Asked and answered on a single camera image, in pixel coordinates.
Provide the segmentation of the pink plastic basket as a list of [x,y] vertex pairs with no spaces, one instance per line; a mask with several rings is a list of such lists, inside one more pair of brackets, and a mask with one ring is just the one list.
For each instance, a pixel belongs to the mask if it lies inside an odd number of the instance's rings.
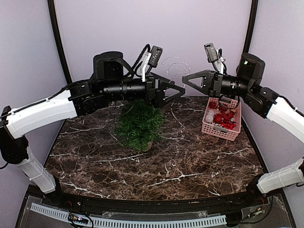
[[223,97],[210,97],[202,120],[201,132],[234,141],[241,131],[241,103]]

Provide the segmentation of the small green christmas tree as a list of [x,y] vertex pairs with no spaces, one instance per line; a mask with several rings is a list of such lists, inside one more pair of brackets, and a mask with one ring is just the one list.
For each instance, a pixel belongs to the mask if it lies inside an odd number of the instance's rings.
[[135,100],[123,106],[115,133],[122,145],[145,152],[149,150],[150,143],[159,139],[164,120],[160,109],[143,100]]

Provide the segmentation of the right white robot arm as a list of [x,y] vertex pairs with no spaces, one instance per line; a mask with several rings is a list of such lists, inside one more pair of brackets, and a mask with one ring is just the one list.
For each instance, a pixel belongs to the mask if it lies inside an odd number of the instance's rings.
[[[237,75],[225,75],[213,70],[203,70],[184,76],[184,84],[209,97],[222,98],[235,95],[243,99],[253,112],[282,127],[300,142],[304,141],[304,115],[284,96],[268,87],[260,85],[265,62],[250,53],[243,53],[237,68]],[[304,181],[304,160],[276,171],[255,177],[247,186],[242,201],[253,206],[262,194],[289,187]]]

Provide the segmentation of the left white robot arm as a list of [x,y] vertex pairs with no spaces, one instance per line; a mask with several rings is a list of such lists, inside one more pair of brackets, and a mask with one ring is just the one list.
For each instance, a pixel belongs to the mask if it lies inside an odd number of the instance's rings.
[[93,74],[63,87],[56,94],[21,108],[6,106],[0,117],[0,152],[4,161],[16,165],[57,207],[67,203],[59,181],[32,153],[26,134],[46,125],[82,117],[105,108],[110,102],[143,100],[157,108],[185,94],[185,89],[158,74],[155,68],[162,51],[157,47],[141,54],[131,67],[118,51],[93,58]]

